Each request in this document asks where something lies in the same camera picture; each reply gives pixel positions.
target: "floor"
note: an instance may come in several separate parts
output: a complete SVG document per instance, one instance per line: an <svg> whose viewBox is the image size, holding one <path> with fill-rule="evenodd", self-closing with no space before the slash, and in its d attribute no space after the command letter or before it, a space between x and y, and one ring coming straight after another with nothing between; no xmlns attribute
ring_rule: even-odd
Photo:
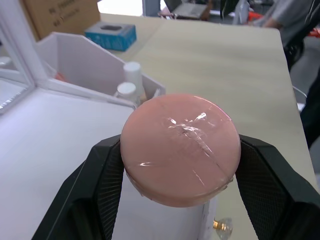
<svg viewBox="0 0 320 240"><path fill-rule="evenodd" d="M161 9L165 7L164 0L161 0ZM101 13L121 14L131 16L141 16L143 14L142 0L101 0L98 2L98 8ZM220 23L219 16L212 16L211 22ZM226 24L231 24L232 18L224 21ZM292 68L290 76L292 85L308 93L309 87L314 81L317 71L320 67L320 39L307 38L305 39L305 52L301 59ZM296 92L296 100L298 103L304 103L305 97ZM312 146L310 156L313 168L317 176L318 185L320 186L320 139Z"/></svg>

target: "black pants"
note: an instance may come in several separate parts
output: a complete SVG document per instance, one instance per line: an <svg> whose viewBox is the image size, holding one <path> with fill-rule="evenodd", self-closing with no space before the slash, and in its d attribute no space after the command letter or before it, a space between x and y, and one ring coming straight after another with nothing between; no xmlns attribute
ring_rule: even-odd
<svg viewBox="0 0 320 240"><path fill-rule="evenodd" d="M320 136L320 69L314 83L309 89L305 107L300 117L306 142L310 148Z"/></svg>

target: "glass knob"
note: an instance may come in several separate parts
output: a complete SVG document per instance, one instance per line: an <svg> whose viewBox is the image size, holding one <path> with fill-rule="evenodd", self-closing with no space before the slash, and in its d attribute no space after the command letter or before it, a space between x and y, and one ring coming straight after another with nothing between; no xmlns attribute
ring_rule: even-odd
<svg viewBox="0 0 320 240"><path fill-rule="evenodd" d="M230 217L213 222L213 228L221 240L228 240L232 234L233 225Z"/></svg>

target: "pink soap bar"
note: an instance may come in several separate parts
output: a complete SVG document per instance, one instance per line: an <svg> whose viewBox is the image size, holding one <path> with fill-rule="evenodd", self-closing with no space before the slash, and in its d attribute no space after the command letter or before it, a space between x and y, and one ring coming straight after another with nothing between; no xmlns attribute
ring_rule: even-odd
<svg viewBox="0 0 320 240"><path fill-rule="evenodd" d="M241 155L230 117L212 102L188 94L142 104L126 121L120 145L132 184L171 207L209 201L231 181Z"/></svg>

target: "white bottle cap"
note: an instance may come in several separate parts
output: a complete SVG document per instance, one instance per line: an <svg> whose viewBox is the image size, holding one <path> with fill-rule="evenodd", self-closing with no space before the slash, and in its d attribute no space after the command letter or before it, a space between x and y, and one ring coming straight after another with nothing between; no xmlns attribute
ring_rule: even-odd
<svg viewBox="0 0 320 240"><path fill-rule="evenodd" d="M0 68L6 68L12 62L8 56L0 56Z"/></svg>
<svg viewBox="0 0 320 240"><path fill-rule="evenodd" d="M123 82L117 87L119 96L130 100L136 94L136 86L132 82Z"/></svg>
<svg viewBox="0 0 320 240"><path fill-rule="evenodd" d="M128 62L123 66L124 77L126 82L133 83L139 96L144 93L142 84L141 66L138 62Z"/></svg>

